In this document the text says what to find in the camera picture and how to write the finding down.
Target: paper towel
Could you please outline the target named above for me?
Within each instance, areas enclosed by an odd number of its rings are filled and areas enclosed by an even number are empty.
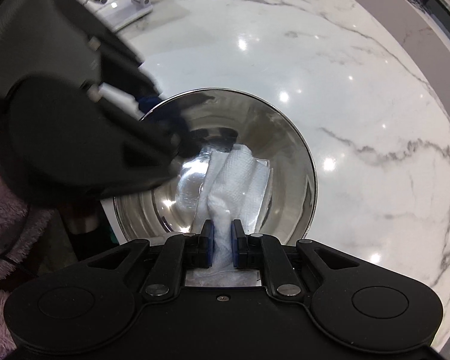
[[[187,286],[256,285],[257,271],[233,267],[230,224],[233,219],[240,219],[247,234],[255,231],[269,174],[266,163],[255,159],[245,145],[234,145],[229,154],[211,153],[192,228],[200,232],[204,221],[212,219],[215,225],[214,260],[209,269],[190,270]]]

